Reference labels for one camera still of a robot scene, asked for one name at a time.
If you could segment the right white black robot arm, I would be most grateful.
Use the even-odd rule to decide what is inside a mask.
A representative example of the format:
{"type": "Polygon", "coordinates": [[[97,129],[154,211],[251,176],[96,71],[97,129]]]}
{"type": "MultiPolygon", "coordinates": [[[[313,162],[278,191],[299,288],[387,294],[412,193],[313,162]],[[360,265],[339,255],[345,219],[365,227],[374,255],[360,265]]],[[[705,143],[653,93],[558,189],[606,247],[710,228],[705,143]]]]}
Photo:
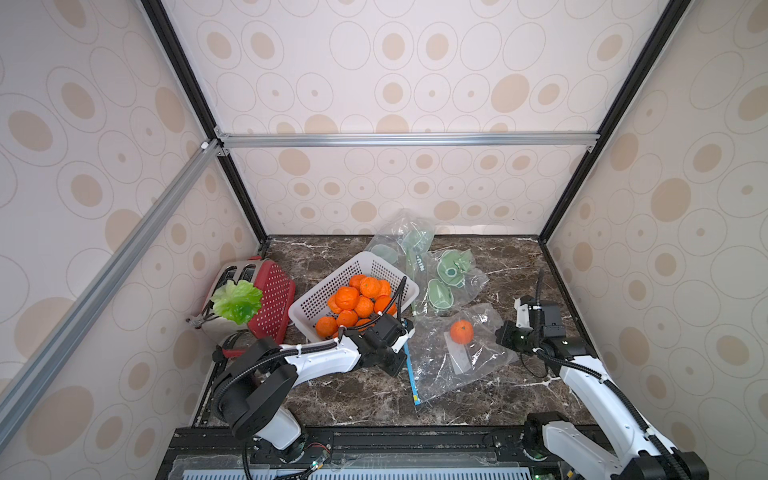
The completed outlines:
{"type": "Polygon", "coordinates": [[[531,413],[521,434],[526,456],[559,457],[574,478],[707,479],[699,455],[679,449],[632,404],[609,375],[595,350],[581,337],[568,337],[559,306],[541,299],[544,272],[535,293],[515,300],[516,319],[496,330],[496,342],[541,360],[587,407],[608,440],[606,449],[581,433],[564,415],[531,413]]]}

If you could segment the orange toy mandarin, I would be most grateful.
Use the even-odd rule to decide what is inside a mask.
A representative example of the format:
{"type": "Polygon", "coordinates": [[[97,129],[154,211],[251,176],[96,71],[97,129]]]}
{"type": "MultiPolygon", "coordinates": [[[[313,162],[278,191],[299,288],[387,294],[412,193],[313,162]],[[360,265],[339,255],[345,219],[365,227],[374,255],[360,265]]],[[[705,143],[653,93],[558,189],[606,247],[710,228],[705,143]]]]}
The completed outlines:
{"type": "Polygon", "coordinates": [[[361,282],[363,281],[364,278],[365,278],[365,275],[354,275],[349,280],[349,286],[353,287],[353,288],[356,288],[356,289],[359,289],[360,288],[360,284],[361,284],[361,282]]]}
{"type": "Polygon", "coordinates": [[[360,319],[369,318],[374,311],[374,302],[370,298],[359,296],[354,311],[360,319]]]}
{"type": "Polygon", "coordinates": [[[380,289],[379,289],[378,296],[390,297],[392,295],[392,287],[387,280],[381,279],[379,281],[379,285],[380,285],[380,289]]]}
{"type": "Polygon", "coordinates": [[[339,314],[342,311],[342,309],[337,305],[334,295],[329,297],[327,305],[333,314],[339,314]]]}

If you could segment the green-seal clear zip-top bag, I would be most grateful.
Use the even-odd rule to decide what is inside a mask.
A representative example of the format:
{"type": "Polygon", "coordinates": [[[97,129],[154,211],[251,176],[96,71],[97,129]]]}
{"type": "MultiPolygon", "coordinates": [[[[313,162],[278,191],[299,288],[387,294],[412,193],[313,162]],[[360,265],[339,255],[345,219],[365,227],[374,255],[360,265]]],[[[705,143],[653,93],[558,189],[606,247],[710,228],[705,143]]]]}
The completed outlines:
{"type": "Polygon", "coordinates": [[[412,305],[418,315],[446,315],[473,302],[489,281],[476,265],[470,249],[443,249],[427,252],[421,288],[412,305]]]}

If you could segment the blue-seal clear zip-top bag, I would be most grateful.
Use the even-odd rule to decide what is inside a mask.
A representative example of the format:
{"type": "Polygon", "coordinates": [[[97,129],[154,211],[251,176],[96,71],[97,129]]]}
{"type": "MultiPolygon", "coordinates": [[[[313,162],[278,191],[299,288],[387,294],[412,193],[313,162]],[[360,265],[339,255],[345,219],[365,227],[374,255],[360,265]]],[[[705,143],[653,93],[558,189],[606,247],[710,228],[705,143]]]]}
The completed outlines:
{"type": "Polygon", "coordinates": [[[519,359],[517,353],[496,343],[495,331],[503,320],[488,303],[469,306],[451,316],[417,317],[414,323],[415,333],[406,343],[406,353],[416,405],[481,380],[519,359]],[[450,339],[450,327],[457,320],[472,324],[471,343],[457,345],[450,339]]]}

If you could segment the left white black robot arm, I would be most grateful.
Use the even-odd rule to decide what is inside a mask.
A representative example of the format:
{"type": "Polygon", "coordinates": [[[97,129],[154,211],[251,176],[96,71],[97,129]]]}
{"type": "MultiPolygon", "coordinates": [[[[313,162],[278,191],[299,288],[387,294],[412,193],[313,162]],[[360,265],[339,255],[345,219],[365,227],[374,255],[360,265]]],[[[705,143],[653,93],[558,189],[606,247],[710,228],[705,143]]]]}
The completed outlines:
{"type": "Polygon", "coordinates": [[[260,339],[227,367],[212,387],[212,414],[229,425],[242,443],[242,467],[252,477],[249,460],[258,440],[264,440],[294,462],[308,448],[307,434],[283,407],[291,390],[326,375],[378,368],[396,377],[406,366],[407,341],[414,323],[402,316],[407,277],[385,305],[367,322],[341,326],[337,336],[304,345],[279,345],[260,339]]]}

